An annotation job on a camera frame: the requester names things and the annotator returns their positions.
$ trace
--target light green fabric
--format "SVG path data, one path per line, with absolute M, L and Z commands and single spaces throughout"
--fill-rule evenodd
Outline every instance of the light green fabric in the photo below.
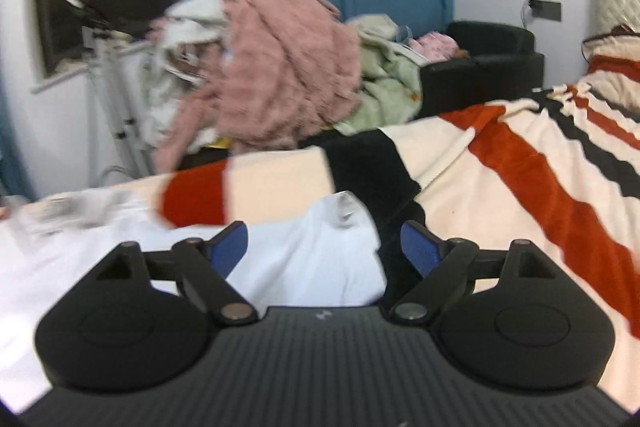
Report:
M 396 54 L 394 42 L 358 29 L 362 39 L 362 104 L 334 129 L 352 136 L 385 125 L 406 123 L 420 111 L 420 68 Z

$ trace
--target pile of clothes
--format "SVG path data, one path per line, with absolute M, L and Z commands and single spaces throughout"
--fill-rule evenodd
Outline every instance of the pile of clothes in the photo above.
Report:
M 157 172 L 204 146 L 294 149 L 405 123 L 420 110 L 419 69 L 387 16 L 347 23 L 326 0 L 182 0 L 152 23 L 142 133 Z

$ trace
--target wall outlet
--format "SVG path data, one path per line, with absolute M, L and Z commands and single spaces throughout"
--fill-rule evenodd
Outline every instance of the wall outlet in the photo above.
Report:
M 529 0 L 531 15 L 536 19 L 562 22 L 562 3 L 556 1 Z

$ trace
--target black leather armchair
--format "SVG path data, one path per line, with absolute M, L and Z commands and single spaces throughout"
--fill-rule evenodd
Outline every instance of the black leather armchair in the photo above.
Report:
M 447 34 L 471 58 L 422 68 L 423 102 L 416 118 L 495 99 L 511 100 L 542 87 L 545 57 L 535 52 L 533 33 L 497 23 L 453 22 Z

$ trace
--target white garment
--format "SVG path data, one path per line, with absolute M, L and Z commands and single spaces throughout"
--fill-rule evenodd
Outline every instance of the white garment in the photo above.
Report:
M 167 52 L 177 53 L 182 44 L 203 44 L 226 38 L 222 0 L 181 0 L 169 7 L 164 15 L 164 30 L 151 63 L 149 107 L 141 126 L 143 139 L 152 147 L 159 147 L 171 129 L 180 99 L 188 91 L 188 84 L 183 81 L 195 86 L 202 83 L 199 76 L 175 70 L 166 60 Z M 216 138 L 218 134 L 212 128 L 199 131 L 188 153 L 197 152 Z
M 100 259 L 122 241 L 167 250 L 222 229 L 167 229 L 133 196 L 110 205 L 100 227 L 69 220 L 50 235 L 33 233 L 43 229 L 41 217 L 19 212 L 18 237 L 15 225 L 0 223 L 0 397 L 16 413 L 50 389 L 33 347 L 38 321 Z M 250 227 L 248 250 L 227 280 L 260 315 L 271 305 L 366 305 L 385 290 L 379 247 L 366 208 L 349 193 L 333 194 L 300 220 Z

